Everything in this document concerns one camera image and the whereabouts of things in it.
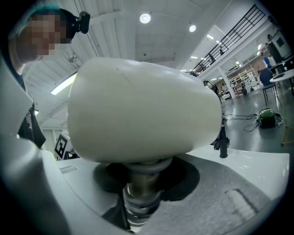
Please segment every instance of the chair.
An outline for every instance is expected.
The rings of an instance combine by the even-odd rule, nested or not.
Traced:
[[[272,78],[273,78],[272,72],[268,68],[265,68],[260,72],[259,79],[263,84],[263,87],[261,89],[262,89],[262,92],[263,92],[263,96],[265,98],[265,102],[266,102],[266,100],[268,102],[268,97],[267,97],[267,93],[266,93],[267,89],[271,88],[272,91],[273,91],[274,96],[276,96],[275,95],[275,90],[276,90],[276,93],[277,93],[277,88],[276,88],[275,83],[270,82],[270,80]]]

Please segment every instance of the round table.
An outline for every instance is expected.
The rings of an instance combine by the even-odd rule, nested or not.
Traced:
[[[287,70],[286,72],[284,72],[284,76],[280,77],[280,78],[272,78],[270,80],[271,83],[278,83],[278,82],[281,82],[281,81],[285,81],[285,80],[290,80],[290,83],[291,83],[291,90],[292,90],[292,95],[294,95],[293,93],[293,83],[292,83],[292,80],[291,78],[294,77],[294,69],[290,69],[290,70]],[[282,137],[282,142],[281,142],[281,145],[284,145],[284,144],[289,144],[289,143],[293,143],[294,140],[292,141],[285,141],[285,133],[286,133],[286,129],[287,128],[291,128],[291,129],[294,129],[292,126],[288,125],[287,124],[287,118],[286,118],[286,111],[285,111],[285,103],[284,103],[284,95],[283,95],[283,91],[282,91],[282,87],[281,85],[279,86],[280,87],[280,91],[281,91],[281,97],[282,97],[282,108],[283,108],[283,115],[284,115],[284,121],[285,121],[285,129],[284,129],[284,132],[283,132],[283,137]]]

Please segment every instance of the gray concrete floor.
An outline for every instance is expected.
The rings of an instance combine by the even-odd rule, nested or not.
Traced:
[[[294,96],[289,90],[287,82],[282,84],[284,94],[285,110],[287,123],[294,126]],[[283,115],[282,97],[280,94],[280,87],[277,87],[277,97],[275,98],[272,90],[267,90],[269,108],[275,112]],[[227,114],[250,115],[252,113],[259,114],[261,109],[266,108],[265,99],[262,90],[249,92],[246,96],[240,98],[233,98],[225,101],[222,104],[223,112]],[[237,118],[234,116],[224,116],[227,119]],[[243,127],[252,124],[254,118],[251,120],[229,120],[225,121],[226,135],[230,139],[229,148],[239,149],[245,151],[257,152],[274,152],[274,153],[289,153],[292,158],[294,156],[294,143],[281,146],[281,139],[284,130],[284,123],[281,127],[274,127],[270,129],[261,129],[257,127],[252,132],[246,132]],[[286,138],[294,140],[294,129],[287,129]]]

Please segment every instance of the black metal railing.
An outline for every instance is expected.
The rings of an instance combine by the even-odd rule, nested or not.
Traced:
[[[226,36],[204,57],[204,59],[195,66],[190,72],[191,75],[197,77],[218,58],[220,58],[227,50],[236,44],[242,37],[248,33],[263,17],[263,13],[255,4],[250,10],[239,20],[239,22],[227,33]]]

